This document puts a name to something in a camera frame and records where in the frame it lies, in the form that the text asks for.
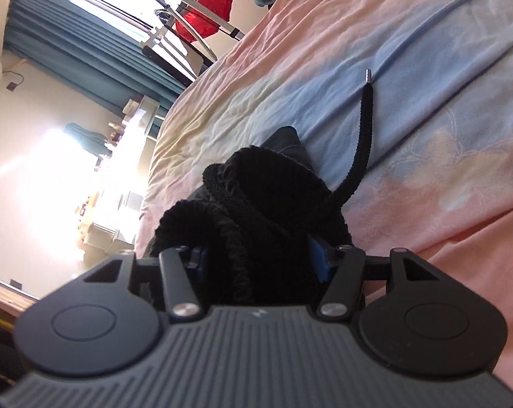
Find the black drawstring pants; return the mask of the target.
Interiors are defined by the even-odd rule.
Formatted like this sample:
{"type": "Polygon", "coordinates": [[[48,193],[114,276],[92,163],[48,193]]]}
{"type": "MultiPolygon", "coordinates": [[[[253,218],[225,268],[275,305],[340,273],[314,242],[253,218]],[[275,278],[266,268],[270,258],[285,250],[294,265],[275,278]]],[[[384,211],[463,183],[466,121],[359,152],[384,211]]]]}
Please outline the black drawstring pants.
{"type": "Polygon", "coordinates": [[[281,127],[259,147],[207,166],[202,185],[160,219],[146,255],[174,247],[206,250],[201,299],[226,306],[315,306],[325,292],[310,239],[349,245],[342,207],[366,172],[373,133],[373,86],[362,89],[351,168],[331,190],[314,172],[297,132],[281,127]]]}

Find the white dresser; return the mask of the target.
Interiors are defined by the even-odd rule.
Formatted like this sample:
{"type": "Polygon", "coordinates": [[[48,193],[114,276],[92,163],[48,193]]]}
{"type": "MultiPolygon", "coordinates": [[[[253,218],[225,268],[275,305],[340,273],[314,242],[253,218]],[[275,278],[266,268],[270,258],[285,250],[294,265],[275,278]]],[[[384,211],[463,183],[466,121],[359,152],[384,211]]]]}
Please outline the white dresser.
{"type": "Polygon", "coordinates": [[[80,245],[103,255],[134,248],[156,139],[160,104],[148,96],[128,100],[122,122],[112,123],[111,156],[97,170],[95,191],[79,210],[80,245]]]}

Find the pastel pink blue bedsheet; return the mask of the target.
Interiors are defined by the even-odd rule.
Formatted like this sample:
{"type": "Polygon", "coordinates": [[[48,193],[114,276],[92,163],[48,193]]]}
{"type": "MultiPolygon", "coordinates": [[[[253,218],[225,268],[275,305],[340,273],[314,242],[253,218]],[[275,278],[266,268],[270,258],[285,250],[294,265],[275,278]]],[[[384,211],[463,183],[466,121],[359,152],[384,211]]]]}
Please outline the pastel pink blue bedsheet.
{"type": "Polygon", "coordinates": [[[318,304],[309,243],[404,247],[491,301],[513,390],[513,0],[279,0],[168,111],[136,253],[318,304]]]}

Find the teal garment on chair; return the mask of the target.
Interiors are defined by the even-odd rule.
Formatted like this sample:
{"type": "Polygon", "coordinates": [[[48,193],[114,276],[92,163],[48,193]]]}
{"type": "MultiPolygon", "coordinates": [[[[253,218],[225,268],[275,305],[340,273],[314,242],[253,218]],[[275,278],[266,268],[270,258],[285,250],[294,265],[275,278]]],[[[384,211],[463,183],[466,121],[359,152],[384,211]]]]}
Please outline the teal garment on chair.
{"type": "Polygon", "coordinates": [[[111,157],[112,151],[107,148],[108,142],[104,135],[87,130],[75,122],[67,124],[64,132],[74,138],[84,150],[95,157],[111,157]]]}

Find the teal left curtain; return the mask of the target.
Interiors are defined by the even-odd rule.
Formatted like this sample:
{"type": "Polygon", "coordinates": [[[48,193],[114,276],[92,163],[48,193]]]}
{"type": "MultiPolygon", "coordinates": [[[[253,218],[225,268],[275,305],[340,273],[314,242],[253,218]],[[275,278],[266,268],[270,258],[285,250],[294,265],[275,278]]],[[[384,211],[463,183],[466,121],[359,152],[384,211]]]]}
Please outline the teal left curtain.
{"type": "Polygon", "coordinates": [[[165,115],[188,87],[70,0],[10,0],[4,47],[116,116],[138,96],[156,100],[165,115]]]}

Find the red hanging garment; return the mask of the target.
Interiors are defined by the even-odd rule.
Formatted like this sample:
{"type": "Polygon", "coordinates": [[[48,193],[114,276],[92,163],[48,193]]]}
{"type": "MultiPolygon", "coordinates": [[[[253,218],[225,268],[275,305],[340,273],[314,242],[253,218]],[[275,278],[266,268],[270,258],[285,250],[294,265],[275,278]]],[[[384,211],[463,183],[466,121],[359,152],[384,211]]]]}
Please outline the red hanging garment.
{"type": "Polygon", "coordinates": [[[197,38],[188,30],[190,26],[201,39],[218,31],[228,32],[232,38],[240,39],[241,31],[230,24],[233,0],[182,0],[186,5],[182,21],[175,21],[175,32],[188,43],[197,38]]]}

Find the black wall socket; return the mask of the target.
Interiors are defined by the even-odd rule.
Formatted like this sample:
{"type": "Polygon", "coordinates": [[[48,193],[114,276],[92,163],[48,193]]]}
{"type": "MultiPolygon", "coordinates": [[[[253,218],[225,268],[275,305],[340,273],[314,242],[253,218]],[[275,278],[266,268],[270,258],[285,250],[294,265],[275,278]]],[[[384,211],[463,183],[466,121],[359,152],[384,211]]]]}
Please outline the black wall socket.
{"type": "Polygon", "coordinates": [[[10,82],[10,83],[7,85],[6,89],[7,89],[7,90],[9,90],[9,91],[14,91],[14,90],[17,88],[17,86],[18,86],[18,85],[17,85],[16,83],[14,83],[14,82],[10,82]]]}

